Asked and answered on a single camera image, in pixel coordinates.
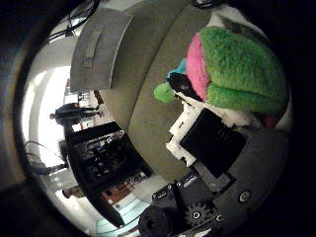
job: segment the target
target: black gear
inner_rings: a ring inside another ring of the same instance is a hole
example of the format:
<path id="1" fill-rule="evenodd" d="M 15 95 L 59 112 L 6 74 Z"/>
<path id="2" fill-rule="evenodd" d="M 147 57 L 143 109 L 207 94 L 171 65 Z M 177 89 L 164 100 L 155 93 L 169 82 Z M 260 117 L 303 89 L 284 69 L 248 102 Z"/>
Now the black gear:
<path id="1" fill-rule="evenodd" d="M 187 223 L 192 227 L 203 224 L 211 216 L 212 210 L 205 203 L 195 202 L 186 211 Z"/>

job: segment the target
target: stuffed animal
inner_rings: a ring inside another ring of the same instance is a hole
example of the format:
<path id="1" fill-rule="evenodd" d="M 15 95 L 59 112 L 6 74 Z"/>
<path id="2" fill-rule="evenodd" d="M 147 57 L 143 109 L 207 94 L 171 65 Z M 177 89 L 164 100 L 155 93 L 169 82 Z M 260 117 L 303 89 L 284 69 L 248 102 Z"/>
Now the stuffed animal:
<path id="1" fill-rule="evenodd" d="M 217 108 L 280 116 L 288 88 L 266 37 L 256 27 L 220 15 L 214 14 L 213 21 L 193 37 L 187 58 L 168 73 L 167 81 L 175 72 L 186 74 L 198 97 Z M 164 103 L 174 98 L 168 82 L 154 95 Z"/>

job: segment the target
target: black electronic device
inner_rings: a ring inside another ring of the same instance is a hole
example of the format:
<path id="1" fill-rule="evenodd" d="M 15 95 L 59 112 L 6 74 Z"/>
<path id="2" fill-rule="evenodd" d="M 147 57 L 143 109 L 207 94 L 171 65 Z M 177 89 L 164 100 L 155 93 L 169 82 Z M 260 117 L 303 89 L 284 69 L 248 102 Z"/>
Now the black electronic device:
<path id="1" fill-rule="evenodd" d="M 69 163 L 78 184 L 91 204 L 113 225 L 124 222 L 103 197 L 104 190 L 151 169 L 115 122 L 65 134 Z"/>
<path id="2" fill-rule="evenodd" d="M 139 219 L 142 237 L 225 235 L 261 205 L 285 163 L 288 138 L 276 129 L 243 129 L 200 111 L 178 146 L 196 161 L 181 180 L 153 194 Z"/>

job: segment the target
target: couch cushion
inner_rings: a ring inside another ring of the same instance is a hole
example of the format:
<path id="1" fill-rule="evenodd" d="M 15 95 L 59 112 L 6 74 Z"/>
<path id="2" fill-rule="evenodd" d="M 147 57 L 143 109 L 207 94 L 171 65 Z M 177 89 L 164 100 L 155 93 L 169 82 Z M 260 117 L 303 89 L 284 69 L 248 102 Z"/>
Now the couch cushion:
<path id="1" fill-rule="evenodd" d="M 156 0 L 128 13 L 134 18 L 118 51 L 113 89 L 102 95 L 139 154 L 156 173 L 173 181 L 188 171 L 166 148 L 169 129 L 183 107 L 177 100 L 155 100 L 153 91 L 186 56 L 195 32 L 207 25 L 210 10 L 194 8 L 188 0 Z"/>

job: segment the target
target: cable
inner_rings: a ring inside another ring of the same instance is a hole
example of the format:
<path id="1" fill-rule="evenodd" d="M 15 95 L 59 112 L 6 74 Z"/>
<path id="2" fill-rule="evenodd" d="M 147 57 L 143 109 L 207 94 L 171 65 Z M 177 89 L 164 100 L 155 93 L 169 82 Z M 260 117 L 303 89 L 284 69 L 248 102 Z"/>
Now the cable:
<path id="1" fill-rule="evenodd" d="M 87 10 L 82 11 L 81 13 L 78 13 L 78 14 L 76 14 L 76 15 L 70 17 L 70 20 L 76 19 L 76 18 L 78 18 L 79 16 L 81 16 L 81 15 L 83 15 L 83 14 L 85 14 L 85 13 L 91 11 L 92 8 L 93 8 L 93 5 L 92 5 L 91 7 L 89 7 Z M 58 25 L 60 25 L 60 24 L 62 24 L 62 23 L 64 23 L 64 22 L 67 22 L 67 21 L 68 21 L 68 19 L 65 19 L 65 20 L 61 21 Z"/>
<path id="2" fill-rule="evenodd" d="M 47 148 L 46 146 L 40 144 L 40 143 L 37 142 L 37 141 L 31 141 L 31 140 L 29 140 L 29 141 L 27 141 L 27 142 L 24 144 L 24 147 L 26 148 L 27 145 L 30 144 L 30 143 L 36 144 L 36 145 L 38 145 L 38 146 L 41 146 L 41 147 L 45 148 L 45 149 L 46 149 L 47 151 L 49 151 L 50 153 L 54 154 L 55 156 L 57 156 L 58 158 L 60 158 L 61 160 L 63 160 L 63 158 L 62 158 L 60 155 L 58 155 L 57 153 L 53 152 L 51 149 Z"/>
<path id="3" fill-rule="evenodd" d="M 40 158 L 38 157 L 37 154 L 32 153 L 32 152 L 27 152 L 27 155 L 35 156 L 39 160 Z M 46 167 L 44 163 L 42 162 L 35 162 L 35 161 L 29 161 L 31 169 L 36 173 L 37 175 L 49 175 L 51 173 L 55 173 L 59 170 L 68 168 L 68 164 L 59 164 L 51 167 Z"/>
<path id="4" fill-rule="evenodd" d="M 45 41 L 45 42 L 50 42 L 51 40 L 54 40 L 56 38 L 59 38 L 61 36 L 63 36 L 64 34 L 66 34 L 67 32 L 72 32 L 73 30 L 79 28 L 80 26 L 82 26 L 83 24 L 85 24 L 88 19 L 96 12 L 96 10 L 98 9 L 99 7 L 99 4 L 100 4 L 100 1 L 101 0 L 94 0 L 94 3 L 93 3 L 93 6 L 91 7 L 91 10 L 88 14 L 88 16 L 81 22 L 79 22 L 78 24 L 76 24 L 75 26 L 72 26 L 70 28 L 67 28 L 66 30 L 63 30 L 63 31 L 60 31 L 60 32 L 57 32 L 57 33 L 54 33 L 52 35 L 50 35 L 48 37 L 48 39 Z"/>

